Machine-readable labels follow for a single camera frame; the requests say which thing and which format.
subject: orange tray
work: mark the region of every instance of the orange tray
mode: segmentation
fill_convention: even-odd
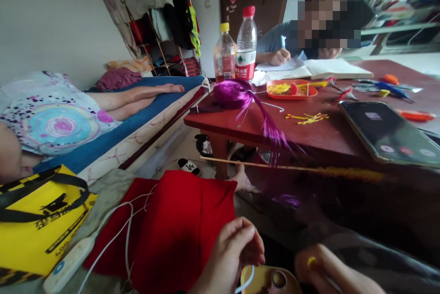
[[[301,84],[308,84],[311,83],[310,81],[307,80],[301,80],[301,79],[296,79],[296,80],[277,80],[277,81],[269,81],[266,83],[266,91],[267,94],[270,98],[273,99],[281,99],[281,100],[305,100],[309,97],[313,97],[316,96],[318,94],[318,91],[316,90],[316,88],[313,85],[310,85],[308,88],[308,95],[305,95],[303,92],[298,91],[297,94],[292,94],[292,95],[279,95],[279,94],[271,94],[269,92],[269,87],[271,85],[274,84],[295,84],[295,85],[301,85]]]

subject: phone screen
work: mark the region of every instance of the phone screen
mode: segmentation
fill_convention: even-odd
[[[440,148],[386,104],[341,102],[339,106],[376,154],[397,163],[440,166]]]

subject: bare feet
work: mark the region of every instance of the bare feet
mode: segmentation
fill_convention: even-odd
[[[228,179],[228,181],[231,182],[237,182],[237,188],[235,191],[245,191],[245,192],[252,192],[252,193],[259,193],[259,191],[251,184],[249,181],[249,178],[246,176],[246,173],[244,171],[244,165],[236,165],[235,166],[236,174],[234,177],[231,177]]]
[[[164,89],[164,93],[180,93],[180,92],[184,92],[185,88],[183,87],[183,85],[180,84],[172,84],[172,83],[168,83],[168,84],[164,84],[164,85],[156,85],[157,88],[163,88]]]

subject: red bottle cap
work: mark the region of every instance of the red bottle cap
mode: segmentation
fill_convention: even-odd
[[[248,6],[243,9],[243,17],[253,17],[255,15],[255,6]]]

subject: red table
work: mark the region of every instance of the red table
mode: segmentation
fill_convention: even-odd
[[[416,102],[415,104],[393,97],[379,98],[375,92],[362,93],[354,91],[355,96],[360,101],[380,100],[387,102],[395,109],[426,111],[440,115],[438,114],[440,81],[389,60],[358,61],[352,64],[373,72],[374,79],[382,78],[386,74],[393,74],[398,77],[402,84],[423,88],[423,91],[416,94],[409,93],[410,97]],[[337,81],[338,87],[341,88],[349,86],[351,83],[351,80]],[[264,89],[265,87],[256,88],[257,91]],[[424,171],[412,166],[380,164],[374,161],[338,110],[336,101],[338,91],[336,89],[330,87],[321,89],[317,96],[304,101],[274,100],[265,93],[258,94],[258,97],[263,102],[285,109],[284,112],[280,113],[279,109],[265,105],[277,127],[286,134],[289,143],[292,146],[297,144],[306,151],[307,155],[296,153],[296,157],[299,159],[328,166],[362,167],[384,173],[393,173],[398,175],[402,182],[409,185],[414,185],[414,181],[423,176],[426,185],[429,186],[428,183],[435,185],[434,182],[438,182],[440,186],[440,180],[436,172]],[[207,106],[212,102],[213,98],[210,94],[199,105]],[[209,135],[214,158],[227,158],[228,140],[269,149],[270,147],[264,142],[263,138],[263,118],[259,108],[252,104],[243,122],[242,118],[236,121],[239,112],[240,110],[226,110],[220,113],[190,114],[185,117],[184,122],[186,125],[198,128],[202,133]],[[323,113],[328,114],[330,118],[307,125],[297,125],[297,120],[286,119],[286,114],[301,116],[304,113],[310,115]],[[413,122],[413,124],[440,134],[439,118],[428,123]],[[217,178],[225,179],[228,177],[226,163],[217,162],[215,166]]]

